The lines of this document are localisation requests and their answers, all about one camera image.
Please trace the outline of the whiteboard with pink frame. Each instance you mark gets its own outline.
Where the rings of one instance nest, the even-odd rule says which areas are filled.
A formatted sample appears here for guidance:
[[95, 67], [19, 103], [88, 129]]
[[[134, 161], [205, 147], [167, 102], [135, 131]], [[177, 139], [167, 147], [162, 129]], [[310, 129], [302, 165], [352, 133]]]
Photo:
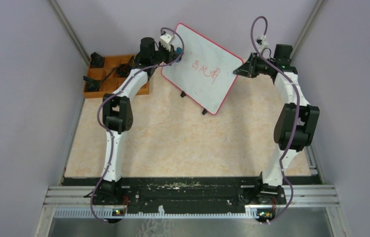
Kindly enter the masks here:
[[163, 67], [161, 74], [208, 113], [219, 112], [237, 75], [233, 73], [244, 61], [213, 40], [179, 23], [182, 37], [173, 45], [183, 50], [181, 61]]

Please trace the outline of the blue whiteboard eraser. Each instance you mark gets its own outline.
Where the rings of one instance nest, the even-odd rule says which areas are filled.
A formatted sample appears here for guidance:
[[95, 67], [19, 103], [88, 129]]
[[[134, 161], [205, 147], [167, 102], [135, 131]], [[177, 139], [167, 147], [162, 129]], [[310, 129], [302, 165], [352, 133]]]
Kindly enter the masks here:
[[178, 57], [176, 59], [176, 62], [180, 62], [183, 54], [183, 49], [181, 47], [176, 48], [176, 53], [178, 54]]

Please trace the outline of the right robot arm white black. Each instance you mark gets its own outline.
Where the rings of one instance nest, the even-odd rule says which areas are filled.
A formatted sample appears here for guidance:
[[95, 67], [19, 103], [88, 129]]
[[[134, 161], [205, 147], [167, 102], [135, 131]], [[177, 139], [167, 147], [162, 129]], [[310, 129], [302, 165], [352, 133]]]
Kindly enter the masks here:
[[284, 174], [292, 160], [311, 145], [314, 137], [320, 109], [305, 99], [298, 83], [297, 69], [291, 65], [291, 53], [291, 45], [278, 44], [272, 58], [263, 60], [260, 54], [252, 53], [233, 71], [233, 74], [246, 78], [259, 74], [270, 76], [284, 103], [274, 128], [276, 146], [272, 158], [259, 175], [253, 191], [241, 196], [243, 200], [285, 204]]

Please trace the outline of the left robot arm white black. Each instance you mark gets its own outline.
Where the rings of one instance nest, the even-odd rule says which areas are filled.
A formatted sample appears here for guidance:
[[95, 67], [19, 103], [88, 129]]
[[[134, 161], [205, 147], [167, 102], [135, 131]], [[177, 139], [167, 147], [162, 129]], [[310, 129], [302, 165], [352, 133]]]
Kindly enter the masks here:
[[150, 37], [143, 38], [126, 80], [114, 92], [103, 96], [97, 117], [99, 125], [106, 130], [106, 164], [91, 193], [93, 205], [119, 204], [123, 201], [122, 163], [127, 133], [133, 125], [131, 102], [156, 68], [179, 62], [183, 50], [175, 50], [174, 39], [168, 33], [160, 36], [159, 43]]

